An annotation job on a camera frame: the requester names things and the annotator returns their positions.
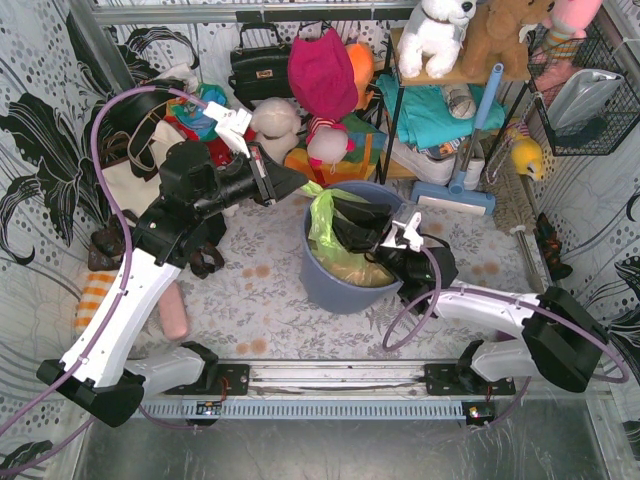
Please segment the green trash bag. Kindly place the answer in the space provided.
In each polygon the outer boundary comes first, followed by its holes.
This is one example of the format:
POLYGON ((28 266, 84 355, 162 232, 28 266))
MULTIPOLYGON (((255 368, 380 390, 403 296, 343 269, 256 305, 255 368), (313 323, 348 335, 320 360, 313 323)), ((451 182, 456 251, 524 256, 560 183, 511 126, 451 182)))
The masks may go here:
POLYGON ((344 220, 347 227, 356 226, 348 220, 346 213, 338 210, 339 202, 354 202, 357 207, 372 207, 374 204, 391 205, 390 200, 366 200, 361 194, 347 192, 337 185, 333 189, 323 188, 309 181, 301 190, 313 198, 310 204, 310 225, 307 242, 312 257, 331 276, 349 285, 378 288, 391 285, 395 279, 383 267, 367 259, 364 253, 349 252, 339 241, 333 227, 337 220, 344 220))

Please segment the blue trash bin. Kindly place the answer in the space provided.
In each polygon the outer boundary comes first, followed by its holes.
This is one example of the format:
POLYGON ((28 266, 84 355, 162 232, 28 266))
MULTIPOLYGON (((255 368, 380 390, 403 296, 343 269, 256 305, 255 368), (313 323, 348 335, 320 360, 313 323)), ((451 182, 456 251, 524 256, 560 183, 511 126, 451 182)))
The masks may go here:
MULTIPOLYGON (((397 211, 404 203, 395 191, 384 185, 368 181, 345 181, 331 185, 362 197, 370 203, 389 204, 397 211)), ((314 257, 308 243, 311 226, 310 208, 307 207, 302 226, 302 260, 299 278, 310 302, 335 314, 354 314, 365 310, 379 299, 395 295, 402 283, 396 281, 383 287, 359 287, 346 283, 328 272, 314 257)))

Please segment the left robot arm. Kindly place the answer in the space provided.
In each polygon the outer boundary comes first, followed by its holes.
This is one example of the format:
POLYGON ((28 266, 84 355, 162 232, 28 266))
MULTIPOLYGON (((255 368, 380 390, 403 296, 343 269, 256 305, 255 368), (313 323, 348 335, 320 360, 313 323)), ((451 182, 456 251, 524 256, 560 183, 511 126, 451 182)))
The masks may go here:
POLYGON ((134 229, 123 230, 123 262, 89 326, 61 359, 45 360, 37 371, 38 379, 111 427, 125 423, 146 397, 223 385, 217 355, 196 342, 147 360, 128 355, 157 301, 212 235, 215 216, 246 199, 270 206, 308 181, 271 160, 258 143, 219 170, 209 149, 190 140, 169 149, 159 176, 159 197, 134 229))

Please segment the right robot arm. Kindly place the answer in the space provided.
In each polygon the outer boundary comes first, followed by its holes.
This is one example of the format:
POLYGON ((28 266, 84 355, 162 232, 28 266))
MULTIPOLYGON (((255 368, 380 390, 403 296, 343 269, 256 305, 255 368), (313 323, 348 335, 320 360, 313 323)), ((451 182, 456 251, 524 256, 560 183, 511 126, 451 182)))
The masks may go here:
POLYGON ((481 392, 508 377, 539 376, 568 392, 585 391, 608 335, 567 291, 517 294, 461 282, 446 242, 425 247, 419 211, 342 198, 333 206, 337 240, 400 282, 406 311, 423 319, 468 319, 506 334, 504 341, 466 348, 456 365, 464 389, 481 392))

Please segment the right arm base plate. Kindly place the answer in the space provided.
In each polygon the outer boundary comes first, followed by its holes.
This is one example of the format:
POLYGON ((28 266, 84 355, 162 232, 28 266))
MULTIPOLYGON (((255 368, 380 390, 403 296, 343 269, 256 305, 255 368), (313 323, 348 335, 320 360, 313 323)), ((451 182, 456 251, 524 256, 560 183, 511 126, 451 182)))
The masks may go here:
POLYGON ((454 363, 432 363, 424 366, 424 382, 433 396, 510 396, 516 393, 512 380, 489 382, 468 367, 454 363))

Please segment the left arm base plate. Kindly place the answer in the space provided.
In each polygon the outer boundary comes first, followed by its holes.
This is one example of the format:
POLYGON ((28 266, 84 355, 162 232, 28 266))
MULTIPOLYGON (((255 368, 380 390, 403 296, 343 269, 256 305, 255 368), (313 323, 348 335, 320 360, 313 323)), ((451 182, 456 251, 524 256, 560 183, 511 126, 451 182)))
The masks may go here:
POLYGON ((191 384, 179 385, 164 391, 174 396, 244 396, 249 387, 248 364, 218 363, 205 367, 200 377, 191 384))

